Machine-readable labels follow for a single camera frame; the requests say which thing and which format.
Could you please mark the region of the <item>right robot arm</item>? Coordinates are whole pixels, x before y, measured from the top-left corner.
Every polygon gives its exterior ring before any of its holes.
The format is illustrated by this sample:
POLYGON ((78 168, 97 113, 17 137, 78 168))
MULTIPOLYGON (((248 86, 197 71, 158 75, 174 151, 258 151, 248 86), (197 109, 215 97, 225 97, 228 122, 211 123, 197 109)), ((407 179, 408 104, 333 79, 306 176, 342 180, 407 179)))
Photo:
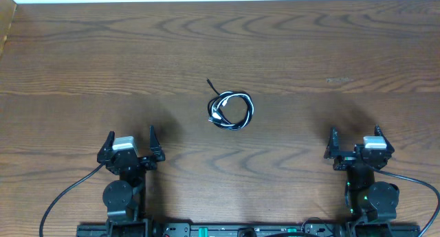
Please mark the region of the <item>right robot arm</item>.
POLYGON ((347 236, 392 236, 390 221, 397 217, 399 188, 375 180, 375 171, 387 165, 395 149, 379 126, 374 135, 363 137, 352 151, 340 149, 338 130, 330 129, 324 158, 333 160, 333 169, 345 171, 346 206, 352 219, 345 224, 347 236))

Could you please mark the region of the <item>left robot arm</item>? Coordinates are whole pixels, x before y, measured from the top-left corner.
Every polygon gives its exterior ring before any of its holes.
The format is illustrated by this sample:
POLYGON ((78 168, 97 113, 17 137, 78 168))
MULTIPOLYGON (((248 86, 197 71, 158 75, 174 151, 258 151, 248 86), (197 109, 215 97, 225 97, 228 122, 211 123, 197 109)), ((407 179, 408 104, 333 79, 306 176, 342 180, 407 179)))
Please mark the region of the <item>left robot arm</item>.
POLYGON ((152 236, 152 221, 143 217, 145 208, 146 173, 157 170, 157 164, 166 157, 156 137, 153 126, 149 127, 151 153, 139 156, 133 136, 115 137, 111 131, 97 154, 97 162, 119 177, 102 193, 107 207, 107 236, 152 236))

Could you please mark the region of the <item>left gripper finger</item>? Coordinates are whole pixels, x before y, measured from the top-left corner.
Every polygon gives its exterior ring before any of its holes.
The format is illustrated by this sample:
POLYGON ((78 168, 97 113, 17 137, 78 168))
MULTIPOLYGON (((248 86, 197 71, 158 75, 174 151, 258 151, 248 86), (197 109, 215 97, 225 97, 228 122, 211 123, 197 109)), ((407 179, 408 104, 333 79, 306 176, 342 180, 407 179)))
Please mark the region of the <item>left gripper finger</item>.
POLYGON ((98 163, 107 163, 113 156, 113 143, 115 140, 115 132, 110 131, 107 135, 106 141, 102 145, 97 154, 98 163))
POLYGON ((155 134, 154 126, 150 126, 149 136, 150 136, 150 150, 153 153, 154 158, 156 159, 156 161, 165 161, 166 156, 155 134))

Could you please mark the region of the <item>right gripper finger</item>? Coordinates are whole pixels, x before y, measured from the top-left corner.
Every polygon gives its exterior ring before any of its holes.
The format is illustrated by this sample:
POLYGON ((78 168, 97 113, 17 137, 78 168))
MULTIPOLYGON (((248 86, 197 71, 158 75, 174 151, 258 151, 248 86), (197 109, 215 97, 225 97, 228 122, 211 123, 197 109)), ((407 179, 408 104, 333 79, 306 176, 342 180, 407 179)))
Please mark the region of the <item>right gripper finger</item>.
POLYGON ((382 130, 381 130, 381 128, 380 128, 380 126, 378 125, 378 124, 376 124, 375 125, 375 128, 374 128, 374 136, 376 136, 376 137, 381 137, 383 140, 384 140, 384 142, 385 142, 385 144, 386 144, 386 150, 389 152, 389 153, 394 153, 395 152, 395 149, 394 149, 394 147, 391 145, 391 143, 388 141, 388 139, 385 137, 385 135, 383 134, 383 132, 382 132, 382 130))
POLYGON ((329 142, 324 152, 325 159, 335 159, 340 153, 340 145, 338 138, 338 130, 336 127, 331 127, 329 142))

